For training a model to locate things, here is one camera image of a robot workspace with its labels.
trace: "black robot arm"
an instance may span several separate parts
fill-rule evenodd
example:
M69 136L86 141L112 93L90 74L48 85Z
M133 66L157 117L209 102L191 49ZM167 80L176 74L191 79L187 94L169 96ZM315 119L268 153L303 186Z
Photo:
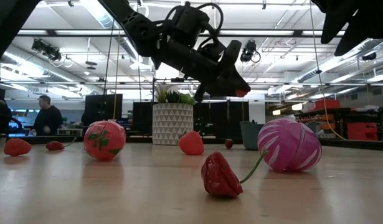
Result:
M217 38L221 25L215 30L209 25L209 16L200 8L218 5L208 3L200 7L174 7L163 21L150 21L134 11L127 0L98 0L122 26L136 51L151 57L156 69L163 62L200 81L194 98L202 101L205 92L211 96L244 96L250 87L235 69L241 42L232 40L225 47ZM208 30L210 37L194 49L201 32Z

